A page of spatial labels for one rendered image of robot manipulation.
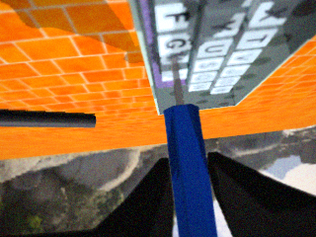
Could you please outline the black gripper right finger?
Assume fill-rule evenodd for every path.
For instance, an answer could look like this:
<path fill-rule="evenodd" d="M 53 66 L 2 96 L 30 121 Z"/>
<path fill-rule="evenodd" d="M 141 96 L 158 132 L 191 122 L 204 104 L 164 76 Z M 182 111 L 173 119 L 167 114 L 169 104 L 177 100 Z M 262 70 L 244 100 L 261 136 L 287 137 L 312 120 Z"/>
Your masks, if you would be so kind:
<path fill-rule="evenodd" d="M 316 196 L 207 153 L 215 198 L 232 237 L 316 237 Z"/>

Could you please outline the blue stylus with grey tip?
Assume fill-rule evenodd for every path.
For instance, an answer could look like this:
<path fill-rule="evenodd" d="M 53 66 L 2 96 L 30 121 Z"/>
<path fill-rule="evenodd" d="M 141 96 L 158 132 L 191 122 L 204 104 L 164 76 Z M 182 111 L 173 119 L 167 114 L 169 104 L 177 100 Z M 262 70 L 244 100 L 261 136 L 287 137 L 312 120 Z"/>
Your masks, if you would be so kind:
<path fill-rule="evenodd" d="M 184 104 L 181 79 L 173 83 L 177 106 L 163 113 L 179 237 L 217 237 L 199 107 Z"/>

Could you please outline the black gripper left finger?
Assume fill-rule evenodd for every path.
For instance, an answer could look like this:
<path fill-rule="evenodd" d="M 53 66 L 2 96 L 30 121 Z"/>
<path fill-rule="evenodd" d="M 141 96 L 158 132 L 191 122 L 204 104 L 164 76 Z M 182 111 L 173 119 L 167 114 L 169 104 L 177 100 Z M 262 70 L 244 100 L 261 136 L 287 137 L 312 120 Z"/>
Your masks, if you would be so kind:
<path fill-rule="evenodd" d="M 122 204 L 91 230 L 4 237 L 173 237 L 174 197 L 169 158 L 160 158 Z"/>

